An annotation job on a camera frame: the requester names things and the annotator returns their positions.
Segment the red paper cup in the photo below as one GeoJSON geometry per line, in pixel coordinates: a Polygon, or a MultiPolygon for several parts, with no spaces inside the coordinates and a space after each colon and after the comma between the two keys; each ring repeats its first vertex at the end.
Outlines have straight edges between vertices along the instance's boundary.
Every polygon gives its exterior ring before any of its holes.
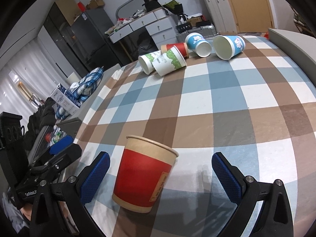
{"type": "Polygon", "coordinates": [[[149,213],[179,154],[142,136],[126,138],[112,199],[129,211],[149,213]]]}

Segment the green white cup rear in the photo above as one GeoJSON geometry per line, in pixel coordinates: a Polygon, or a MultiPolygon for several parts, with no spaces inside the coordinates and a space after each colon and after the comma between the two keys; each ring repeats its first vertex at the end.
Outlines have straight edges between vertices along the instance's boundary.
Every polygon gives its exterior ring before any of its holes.
{"type": "Polygon", "coordinates": [[[140,66],[145,74],[150,75],[153,71],[155,71],[152,62],[160,57],[161,54],[161,50],[158,50],[138,57],[140,66]]]}

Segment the green white cup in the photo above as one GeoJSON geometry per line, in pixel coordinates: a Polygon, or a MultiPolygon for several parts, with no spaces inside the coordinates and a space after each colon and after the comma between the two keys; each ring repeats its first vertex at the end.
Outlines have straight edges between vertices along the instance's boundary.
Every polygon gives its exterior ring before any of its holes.
{"type": "Polygon", "coordinates": [[[140,66],[145,74],[150,75],[153,71],[155,71],[152,62],[160,57],[161,54],[161,50],[158,50],[138,57],[140,66]]]}
{"type": "Polygon", "coordinates": [[[159,76],[165,76],[173,71],[185,67],[186,60],[176,46],[171,47],[160,57],[152,62],[152,65],[159,76]]]}

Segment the green white cup front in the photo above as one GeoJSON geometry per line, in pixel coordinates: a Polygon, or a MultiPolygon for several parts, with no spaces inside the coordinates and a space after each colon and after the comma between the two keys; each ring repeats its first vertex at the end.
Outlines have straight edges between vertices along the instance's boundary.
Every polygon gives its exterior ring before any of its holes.
{"type": "Polygon", "coordinates": [[[185,67],[186,60],[176,46],[171,47],[160,57],[152,62],[152,65],[159,76],[165,76],[173,71],[185,67]]]}

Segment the blue cup left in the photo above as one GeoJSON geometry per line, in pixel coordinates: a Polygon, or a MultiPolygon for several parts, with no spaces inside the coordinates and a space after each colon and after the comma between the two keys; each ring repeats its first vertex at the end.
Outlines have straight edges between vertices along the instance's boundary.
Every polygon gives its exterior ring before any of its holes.
{"type": "Polygon", "coordinates": [[[185,38],[187,47],[199,57],[208,57],[212,52],[212,46],[199,33],[191,33],[185,38]]]}

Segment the blue cup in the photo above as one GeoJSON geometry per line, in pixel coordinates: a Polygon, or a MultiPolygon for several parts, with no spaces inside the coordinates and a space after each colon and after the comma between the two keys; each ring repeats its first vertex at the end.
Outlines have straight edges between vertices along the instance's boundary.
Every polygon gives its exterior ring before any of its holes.
{"type": "Polygon", "coordinates": [[[191,33],[185,38],[187,47],[199,57],[208,57],[212,52],[212,46],[199,33],[191,33]]]}
{"type": "Polygon", "coordinates": [[[230,60],[236,55],[242,53],[245,49],[245,41],[237,35],[223,36],[214,38],[213,46],[216,55],[222,60],[230,60]]]}

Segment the blue cup right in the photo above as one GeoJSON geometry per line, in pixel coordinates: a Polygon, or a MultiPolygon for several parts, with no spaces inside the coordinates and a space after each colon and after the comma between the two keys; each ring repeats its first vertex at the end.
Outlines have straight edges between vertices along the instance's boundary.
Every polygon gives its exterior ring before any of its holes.
{"type": "Polygon", "coordinates": [[[242,53],[245,49],[245,41],[237,35],[223,36],[214,38],[213,46],[216,55],[222,60],[230,60],[236,55],[242,53]]]}

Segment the white upright suitcase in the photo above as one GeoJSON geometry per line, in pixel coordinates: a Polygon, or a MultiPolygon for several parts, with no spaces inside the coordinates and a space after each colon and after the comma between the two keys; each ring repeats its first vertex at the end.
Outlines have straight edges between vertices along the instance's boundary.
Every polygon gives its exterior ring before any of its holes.
{"type": "Polygon", "coordinates": [[[204,0],[218,34],[237,33],[235,19],[228,0],[204,0]]]}

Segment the white blue carton box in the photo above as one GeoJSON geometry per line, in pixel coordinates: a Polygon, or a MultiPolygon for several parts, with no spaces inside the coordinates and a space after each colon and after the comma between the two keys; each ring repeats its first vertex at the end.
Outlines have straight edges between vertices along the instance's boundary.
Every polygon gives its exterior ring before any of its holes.
{"type": "Polygon", "coordinates": [[[62,84],[58,84],[50,97],[66,112],[73,115],[80,109],[80,103],[62,84]]]}

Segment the blue plaid blanket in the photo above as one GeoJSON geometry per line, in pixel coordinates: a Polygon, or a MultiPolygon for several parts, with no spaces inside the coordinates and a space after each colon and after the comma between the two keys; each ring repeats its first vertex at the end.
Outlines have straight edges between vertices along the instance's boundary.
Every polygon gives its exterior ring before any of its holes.
{"type": "MultiPolygon", "coordinates": [[[[96,91],[101,80],[103,78],[103,67],[97,67],[83,77],[79,82],[75,82],[67,89],[74,98],[80,103],[80,107],[83,103],[96,91]]],[[[58,109],[55,114],[57,120],[64,120],[70,114],[66,112],[61,106],[58,105],[58,109]]]]}

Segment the white curtain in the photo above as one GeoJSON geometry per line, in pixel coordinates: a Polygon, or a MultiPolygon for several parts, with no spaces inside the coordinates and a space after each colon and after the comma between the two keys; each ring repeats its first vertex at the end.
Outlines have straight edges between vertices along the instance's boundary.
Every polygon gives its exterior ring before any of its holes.
{"type": "Polygon", "coordinates": [[[28,119],[37,107],[19,89],[19,83],[42,100],[46,100],[58,84],[69,86],[66,76],[38,38],[24,45],[1,69],[1,112],[28,119]]]}

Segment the dark grey refrigerator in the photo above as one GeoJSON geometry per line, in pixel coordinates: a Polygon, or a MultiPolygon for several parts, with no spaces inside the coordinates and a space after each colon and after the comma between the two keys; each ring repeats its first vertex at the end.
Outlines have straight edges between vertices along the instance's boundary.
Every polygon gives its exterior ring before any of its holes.
{"type": "Polygon", "coordinates": [[[86,10],[72,24],[71,30],[85,50],[84,58],[89,70],[96,67],[107,70],[116,64],[125,66],[131,63],[122,45],[113,43],[106,34],[113,25],[102,8],[86,10]]]}

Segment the black glass cabinet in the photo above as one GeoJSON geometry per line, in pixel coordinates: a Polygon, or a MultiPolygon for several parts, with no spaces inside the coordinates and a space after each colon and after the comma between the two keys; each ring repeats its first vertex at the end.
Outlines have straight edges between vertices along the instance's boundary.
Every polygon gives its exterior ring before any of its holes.
{"type": "Polygon", "coordinates": [[[83,77],[89,72],[86,52],[71,29],[75,19],[80,15],[81,10],[75,0],[56,0],[43,26],[73,70],[83,77]]]}

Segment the cardboard box on fridge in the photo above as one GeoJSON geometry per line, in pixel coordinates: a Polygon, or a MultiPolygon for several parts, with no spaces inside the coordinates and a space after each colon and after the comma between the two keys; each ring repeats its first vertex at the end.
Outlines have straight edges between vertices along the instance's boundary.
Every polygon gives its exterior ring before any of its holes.
{"type": "Polygon", "coordinates": [[[105,2],[103,0],[91,0],[87,5],[86,8],[88,10],[103,8],[105,6],[105,2]]]}

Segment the white drawer desk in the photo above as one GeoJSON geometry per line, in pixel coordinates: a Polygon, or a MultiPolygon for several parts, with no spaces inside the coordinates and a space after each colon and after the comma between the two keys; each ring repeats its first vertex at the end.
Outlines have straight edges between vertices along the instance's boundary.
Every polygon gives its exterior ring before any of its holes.
{"type": "Polygon", "coordinates": [[[165,8],[155,9],[151,12],[147,12],[137,19],[132,20],[120,27],[117,31],[113,31],[113,33],[109,35],[109,38],[112,43],[118,42],[130,61],[133,62],[135,59],[132,57],[132,52],[137,50],[137,48],[134,48],[134,50],[129,52],[122,40],[125,37],[128,37],[133,44],[131,36],[144,30],[146,30],[158,48],[164,44],[177,42],[176,22],[173,16],[171,16],[165,8]]]}

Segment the black hat box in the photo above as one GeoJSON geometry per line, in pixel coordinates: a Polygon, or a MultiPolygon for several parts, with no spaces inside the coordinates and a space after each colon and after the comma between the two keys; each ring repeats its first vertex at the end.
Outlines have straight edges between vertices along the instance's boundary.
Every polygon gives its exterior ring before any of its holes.
{"type": "Polygon", "coordinates": [[[145,7],[147,12],[151,12],[162,7],[158,0],[144,0],[144,4],[142,6],[145,7]]]}

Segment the grey cushion block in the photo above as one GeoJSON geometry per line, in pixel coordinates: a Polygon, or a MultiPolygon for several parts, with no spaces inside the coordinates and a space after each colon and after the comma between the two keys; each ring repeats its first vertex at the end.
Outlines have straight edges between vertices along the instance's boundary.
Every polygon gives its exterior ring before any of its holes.
{"type": "Polygon", "coordinates": [[[269,40],[286,53],[315,85],[316,40],[297,32],[268,29],[269,40]]]}

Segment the silver lying suitcase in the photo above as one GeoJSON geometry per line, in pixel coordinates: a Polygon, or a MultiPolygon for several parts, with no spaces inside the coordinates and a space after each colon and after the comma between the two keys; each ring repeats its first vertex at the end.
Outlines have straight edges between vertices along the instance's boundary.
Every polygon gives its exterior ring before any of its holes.
{"type": "Polygon", "coordinates": [[[205,25],[200,27],[193,27],[192,29],[186,30],[182,33],[176,34],[176,39],[178,42],[184,42],[185,38],[191,33],[199,33],[201,34],[206,40],[213,39],[218,35],[213,24],[205,25]]]}

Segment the shoe rack with shoes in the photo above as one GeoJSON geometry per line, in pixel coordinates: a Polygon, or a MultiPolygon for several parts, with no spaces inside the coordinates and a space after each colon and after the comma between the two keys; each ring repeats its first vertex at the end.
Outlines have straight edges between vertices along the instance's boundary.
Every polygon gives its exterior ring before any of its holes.
{"type": "Polygon", "coordinates": [[[305,35],[308,35],[308,36],[315,38],[315,35],[310,30],[310,28],[308,27],[308,25],[306,24],[306,22],[304,21],[302,16],[292,6],[290,6],[290,7],[293,11],[293,22],[294,22],[295,26],[297,27],[298,31],[301,34],[305,34],[305,35]]]}

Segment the wooden door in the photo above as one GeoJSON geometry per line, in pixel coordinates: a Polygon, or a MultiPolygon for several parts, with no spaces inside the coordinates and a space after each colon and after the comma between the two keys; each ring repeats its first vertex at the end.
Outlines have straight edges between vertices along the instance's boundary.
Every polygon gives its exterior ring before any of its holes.
{"type": "Polygon", "coordinates": [[[237,31],[267,32],[274,27],[269,0],[229,0],[237,31]]]}

